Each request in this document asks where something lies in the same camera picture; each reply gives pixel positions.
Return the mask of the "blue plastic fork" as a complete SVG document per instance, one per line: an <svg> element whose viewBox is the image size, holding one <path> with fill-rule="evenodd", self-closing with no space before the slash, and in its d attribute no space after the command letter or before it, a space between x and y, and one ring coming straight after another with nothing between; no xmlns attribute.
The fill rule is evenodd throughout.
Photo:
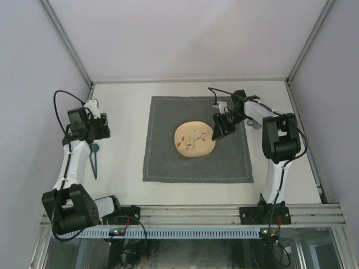
<svg viewBox="0 0 359 269"><path fill-rule="evenodd" d="M91 153L89 156L90 159L90 165L91 165L91 169L94 175L95 180L97 180L98 178L98 172L97 172L97 160L96 160L96 153Z"/></svg>

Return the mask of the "aluminium front rail frame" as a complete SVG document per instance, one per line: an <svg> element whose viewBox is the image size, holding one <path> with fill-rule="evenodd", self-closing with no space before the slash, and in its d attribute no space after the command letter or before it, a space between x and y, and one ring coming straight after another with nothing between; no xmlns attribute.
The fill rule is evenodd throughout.
<svg viewBox="0 0 359 269"><path fill-rule="evenodd" d="M148 227L242 226L240 205L141 205L140 221ZM344 227L338 204L288 205L289 227Z"/></svg>

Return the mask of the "beige bird pattern plate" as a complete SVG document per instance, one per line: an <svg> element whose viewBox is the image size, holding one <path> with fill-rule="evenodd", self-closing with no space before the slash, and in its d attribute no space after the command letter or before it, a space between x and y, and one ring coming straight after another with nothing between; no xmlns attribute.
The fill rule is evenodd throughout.
<svg viewBox="0 0 359 269"><path fill-rule="evenodd" d="M192 121L180 125L174 133L174 144L184 157L202 157L210 154L216 142L213 129L205 122Z"/></svg>

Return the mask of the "white mug blue handle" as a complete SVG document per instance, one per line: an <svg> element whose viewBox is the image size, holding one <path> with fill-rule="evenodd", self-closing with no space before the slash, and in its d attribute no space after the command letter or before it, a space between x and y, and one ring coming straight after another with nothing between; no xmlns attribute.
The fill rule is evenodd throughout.
<svg viewBox="0 0 359 269"><path fill-rule="evenodd" d="M262 125L254 119L248 119L246 124L255 130L262 129Z"/></svg>

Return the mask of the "grey cloth placemat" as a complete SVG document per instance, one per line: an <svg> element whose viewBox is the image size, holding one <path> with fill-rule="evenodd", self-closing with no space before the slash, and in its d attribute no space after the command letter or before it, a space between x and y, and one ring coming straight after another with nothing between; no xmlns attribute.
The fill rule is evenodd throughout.
<svg viewBox="0 0 359 269"><path fill-rule="evenodd" d="M178 146L174 138L183 123L200 121L214 127L218 112L209 96L154 96L151 99L143 165L145 182L252 183L252 165L246 126L215 141L214 150L196 157L196 150Z"/></svg>

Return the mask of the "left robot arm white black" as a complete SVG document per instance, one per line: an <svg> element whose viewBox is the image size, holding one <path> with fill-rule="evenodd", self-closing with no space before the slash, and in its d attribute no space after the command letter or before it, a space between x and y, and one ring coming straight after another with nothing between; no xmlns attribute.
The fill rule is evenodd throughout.
<svg viewBox="0 0 359 269"><path fill-rule="evenodd" d="M107 115L85 104L69 110L68 117L61 171L53 189L42 195L54 237L61 239L69 233L78 235L102 220L110 224L138 224L139 207L121 206L114 195L93 199L83 185L94 141L110 137Z"/></svg>

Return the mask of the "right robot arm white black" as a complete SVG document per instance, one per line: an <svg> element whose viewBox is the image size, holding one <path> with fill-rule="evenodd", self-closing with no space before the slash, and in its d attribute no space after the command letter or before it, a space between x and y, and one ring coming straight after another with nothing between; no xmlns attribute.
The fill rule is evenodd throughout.
<svg viewBox="0 0 359 269"><path fill-rule="evenodd" d="M308 143L297 126L293 113L283 114L264 104L256 95L244 90L230 94L233 107L214 100L213 140L235 132L236 126L247 120L254 129L261 129L262 151L268 160L266 183L256 206L240 207L242 225L290 224L291 217L284 199L284 187L291 164L306 154Z"/></svg>

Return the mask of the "blue plastic spoon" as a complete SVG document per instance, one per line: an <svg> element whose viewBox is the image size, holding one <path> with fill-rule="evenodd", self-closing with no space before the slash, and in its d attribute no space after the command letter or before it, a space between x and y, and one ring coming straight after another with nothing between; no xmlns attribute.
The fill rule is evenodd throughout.
<svg viewBox="0 0 359 269"><path fill-rule="evenodd" d="M89 158L90 158L91 169L93 171L95 180L97 180L98 178L98 165L97 165L98 151L99 151L99 145L97 143L92 144Z"/></svg>

